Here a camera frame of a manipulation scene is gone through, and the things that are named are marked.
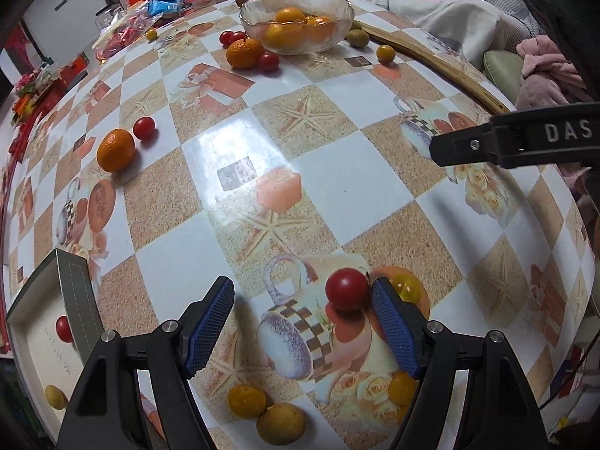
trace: door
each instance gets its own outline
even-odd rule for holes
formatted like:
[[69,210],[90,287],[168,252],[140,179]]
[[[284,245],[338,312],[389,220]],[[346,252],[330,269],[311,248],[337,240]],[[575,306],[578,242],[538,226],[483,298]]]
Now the door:
[[65,66],[100,35],[94,20],[104,6],[105,0],[34,0],[23,18],[41,51]]

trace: scalloped glass bowl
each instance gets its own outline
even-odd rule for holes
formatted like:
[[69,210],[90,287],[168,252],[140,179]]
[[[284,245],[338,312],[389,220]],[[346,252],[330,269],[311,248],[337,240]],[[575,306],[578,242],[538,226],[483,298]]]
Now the scalloped glass bowl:
[[[303,22],[275,22],[282,8],[299,8],[307,15],[325,16],[331,21],[311,25]],[[342,41],[354,20],[354,9],[348,0],[248,0],[239,17],[249,37],[265,49],[295,56],[323,52]]]

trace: open box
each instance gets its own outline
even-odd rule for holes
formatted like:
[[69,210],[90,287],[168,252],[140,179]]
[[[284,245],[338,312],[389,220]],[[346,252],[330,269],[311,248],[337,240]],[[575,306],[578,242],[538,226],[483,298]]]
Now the open box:
[[[66,315],[74,342],[56,335],[56,320]],[[54,249],[34,270],[7,313],[7,327],[24,389],[56,442],[65,409],[46,402],[53,384],[70,399],[83,365],[104,329],[83,257]]]

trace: pink blanket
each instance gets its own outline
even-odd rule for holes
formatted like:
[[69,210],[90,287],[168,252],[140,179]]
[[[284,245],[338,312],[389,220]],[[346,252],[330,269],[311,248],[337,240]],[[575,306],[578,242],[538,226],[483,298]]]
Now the pink blanket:
[[517,53],[524,60],[517,109],[592,100],[575,66],[547,35],[524,40],[517,45]]

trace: metal bolt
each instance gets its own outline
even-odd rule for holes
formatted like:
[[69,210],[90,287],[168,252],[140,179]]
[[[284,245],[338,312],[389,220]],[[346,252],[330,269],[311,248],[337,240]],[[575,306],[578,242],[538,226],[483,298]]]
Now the metal bolt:
[[504,341],[504,333],[499,332],[498,330],[492,330],[490,332],[490,338],[494,343],[502,343]]
[[161,325],[161,327],[163,328],[163,332],[170,333],[178,329],[179,323],[175,320],[167,320]]
[[431,320],[427,321],[427,329],[431,333],[440,333],[444,329],[444,326],[439,321]]
[[109,342],[113,338],[115,338],[115,336],[116,336],[116,332],[114,330],[106,330],[106,332],[102,333],[102,335],[100,336],[100,339],[103,342]]

